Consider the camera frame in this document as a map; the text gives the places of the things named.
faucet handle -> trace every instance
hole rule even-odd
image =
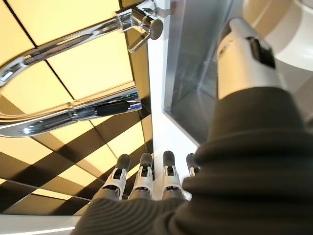
[[[139,26],[145,32],[128,47],[130,53],[136,52],[149,38],[152,40],[158,39],[163,31],[163,22],[159,19],[153,20],[148,16],[142,19],[142,23]]]
[[[136,41],[134,41],[133,44],[131,44],[130,46],[128,46],[128,51],[129,51],[130,53],[136,52],[139,48],[141,48],[142,45],[145,44],[145,42],[146,42],[149,38],[151,38],[151,33],[144,33],[144,34],[142,34],[139,38],[137,38]]]

chrome faucet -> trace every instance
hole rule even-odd
[[[79,46],[100,36],[121,29],[125,32],[134,28],[141,37],[129,46],[130,53],[136,52],[149,38],[159,38],[163,23],[156,19],[157,7],[153,0],[145,0],[116,12],[106,21],[43,44],[13,58],[0,67],[0,87],[5,86],[17,74],[37,62]],[[141,101],[134,82],[65,103],[32,114],[6,115],[0,113],[0,136],[28,137],[73,124],[79,120],[104,117],[141,109]]]

robotic fingertip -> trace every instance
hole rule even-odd
[[[125,169],[129,171],[129,167],[131,165],[131,158],[127,154],[122,154],[118,159],[115,165],[115,168]]]
[[[149,166],[152,167],[153,159],[150,153],[144,153],[140,158],[140,166]]]
[[[175,157],[173,152],[165,151],[163,153],[163,167],[175,165]]]
[[[186,158],[188,169],[190,168],[198,168],[199,165],[195,162],[195,154],[189,153]]]

stainless steel sink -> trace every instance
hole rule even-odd
[[[171,2],[164,112],[195,144],[206,141],[216,101],[216,45],[232,0]]]

faucet spout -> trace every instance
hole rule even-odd
[[[121,9],[116,12],[116,16],[108,20],[26,51],[0,67],[0,88],[35,63],[119,29],[124,32],[134,28],[144,35],[144,40],[139,39],[132,48],[129,48],[129,52],[135,52],[149,38],[155,40],[161,35],[163,23],[151,15],[156,14],[156,10],[153,0],[145,0]],[[132,81],[37,113],[24,115],[0,113],[0,136],[28,137],[49,132],[78,120],[140,109],[139,94]]]
[[[141,109],[133,81],[32,114],[0,113],[0,136],[29,137],[90,120]]]

